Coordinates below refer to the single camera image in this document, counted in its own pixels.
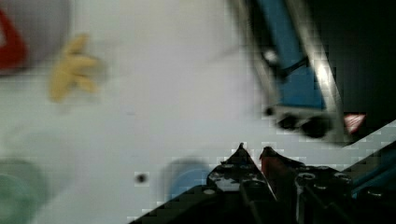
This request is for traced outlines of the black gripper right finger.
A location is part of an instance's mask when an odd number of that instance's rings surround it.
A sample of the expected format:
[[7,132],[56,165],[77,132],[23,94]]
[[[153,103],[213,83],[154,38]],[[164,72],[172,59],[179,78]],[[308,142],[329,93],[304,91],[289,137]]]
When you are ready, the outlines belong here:
[[329,166],[305,165],[264,147],[262,172],[297,224],[352,224],[348,175]]

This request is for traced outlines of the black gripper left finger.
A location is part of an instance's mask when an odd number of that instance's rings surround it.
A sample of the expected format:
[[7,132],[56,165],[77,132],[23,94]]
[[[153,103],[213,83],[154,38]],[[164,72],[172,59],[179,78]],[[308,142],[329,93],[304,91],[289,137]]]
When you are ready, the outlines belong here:
[[219,212],[226,224],[277,224],[275,196],[244,143],[209,173],[206,183],[221,192]]

